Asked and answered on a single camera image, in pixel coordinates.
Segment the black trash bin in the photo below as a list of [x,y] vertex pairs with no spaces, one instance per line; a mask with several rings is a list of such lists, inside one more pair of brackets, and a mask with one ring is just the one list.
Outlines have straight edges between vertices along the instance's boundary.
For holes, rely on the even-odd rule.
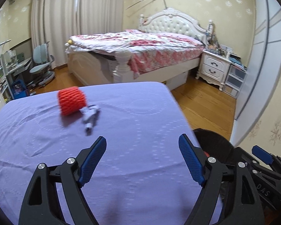
[[193,132],[201,149],[209,156],[214,157],[224,164],[236,164],[236,161],[233,158],[235,148],[223,136],[211,130],[204,130],[202,128],[197,128]]

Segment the beige curtains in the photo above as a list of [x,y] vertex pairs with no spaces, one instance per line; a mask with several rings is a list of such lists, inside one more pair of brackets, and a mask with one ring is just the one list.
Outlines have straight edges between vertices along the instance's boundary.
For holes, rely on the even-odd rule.
[[32,0],[32,47],[48,43],[52,67],[61,67],[71,36],[120,32],[123,6],[124,0]]

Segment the red foam net sleeve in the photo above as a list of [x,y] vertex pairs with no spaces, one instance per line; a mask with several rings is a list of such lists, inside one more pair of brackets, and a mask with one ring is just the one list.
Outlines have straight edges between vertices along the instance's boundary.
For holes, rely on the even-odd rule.
[[62,116],[71,115],[87,106],[86,96],[77,86],[59,90],[57,98]]

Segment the sliding wardrobe door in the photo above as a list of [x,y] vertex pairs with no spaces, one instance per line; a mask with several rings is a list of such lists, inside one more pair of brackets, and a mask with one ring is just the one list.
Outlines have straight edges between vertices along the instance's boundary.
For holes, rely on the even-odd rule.
[[230,142],[238,146],[256,126],[281,74],[281,6],[255,0],[255,30],[247,75],[237,97]]

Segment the purple tablecloth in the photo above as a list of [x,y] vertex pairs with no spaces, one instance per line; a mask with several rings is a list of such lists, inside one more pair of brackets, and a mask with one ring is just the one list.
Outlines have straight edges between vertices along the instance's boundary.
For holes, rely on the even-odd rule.
[[82,191],[100,224],[183,224],[200,194],[179,149],[193,133],[157,82],[83,87],[100,109],[91,134],[82,115],[62,117],[57,92],[12,100],[0,110],[0,206],[17,224],[39,163],[60,165],[103,136],[107,148]]

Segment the light green desk chair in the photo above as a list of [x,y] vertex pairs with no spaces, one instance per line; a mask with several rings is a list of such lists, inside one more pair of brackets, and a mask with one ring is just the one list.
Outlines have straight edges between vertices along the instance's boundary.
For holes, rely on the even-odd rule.
[[36,78],[27,86],[31,86],[32,88],[36,88],[37,86],[45,87],[55,78],[55,72],[52,69],[52,63],[55,61],[55,58],[49,54],[48,47],[49,42],[45,42],[34,48],[32,59],[35,66],[29,73],[36,76]]

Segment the white storage box under bed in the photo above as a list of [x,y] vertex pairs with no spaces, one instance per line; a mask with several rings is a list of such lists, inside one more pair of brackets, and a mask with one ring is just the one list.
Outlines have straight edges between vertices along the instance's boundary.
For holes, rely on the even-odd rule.
[[180,87],[185,84],[188,78],[189,71],[183,72],[173,78],[170,78],[166,81],[166,86],[170,91]]

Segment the plastic drawer unit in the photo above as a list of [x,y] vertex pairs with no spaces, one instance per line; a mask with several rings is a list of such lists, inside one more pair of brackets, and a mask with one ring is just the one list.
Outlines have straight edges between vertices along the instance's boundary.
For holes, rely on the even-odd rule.
[[223,91],[231,97],[237,99],[242,86],[244,85],[247,73],[246,68],[238,64],[231,64],[226,75]]

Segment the pink floral bedspread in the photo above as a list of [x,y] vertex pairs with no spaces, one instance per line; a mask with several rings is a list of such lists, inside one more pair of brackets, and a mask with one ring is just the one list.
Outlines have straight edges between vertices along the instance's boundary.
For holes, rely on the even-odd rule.
[[127,50],[131,53],[128,64],[135,78],[163,67],[196,59],[204,48],[204,43],[183,34],[144,33],[136,29],[71,36],[65,44],[67,54],[95,52],[115,57],[117,52]]

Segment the study desk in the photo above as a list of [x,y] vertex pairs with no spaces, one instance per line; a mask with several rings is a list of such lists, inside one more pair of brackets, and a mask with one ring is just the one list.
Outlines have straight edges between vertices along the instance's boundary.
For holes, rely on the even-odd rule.
[[12,51],[9,51],[0,55],[2,70],[9,85],[11,85],[14,82],[14,79],[18,75],[20,75],[22,72],[27,70],[32,63],[31,57],[19,61],[16,55],[11,56],[11,54]]

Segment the white nightstand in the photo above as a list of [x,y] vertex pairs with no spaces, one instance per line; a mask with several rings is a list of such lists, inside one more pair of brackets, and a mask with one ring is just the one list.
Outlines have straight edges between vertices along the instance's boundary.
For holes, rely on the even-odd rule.
[[222,91],[231,61],[223,56],[204,50],[201,54],[196,79],[202,78],[209,84],[219,86]]

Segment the white bed with headboard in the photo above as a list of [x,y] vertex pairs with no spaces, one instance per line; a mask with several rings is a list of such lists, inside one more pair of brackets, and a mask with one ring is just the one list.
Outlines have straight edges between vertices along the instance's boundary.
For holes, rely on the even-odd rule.
[[[136,30],[144,33],[182,34],[204,43],[205,48],[207,46],[207,30],[202,28],[197,20],[174,8],[164,9],[148,18],[140,15],[139,26]],[[137,78],[134,77],[134,72],[128,64],[131,53],[127,50],[117,52],[115,57],[95,52],[70,53],[67,54],[67,66],[69,72],[84,85],[144,81],[166,83],[168,79],[198,67],[200,56],[177,65],[141,74]]]

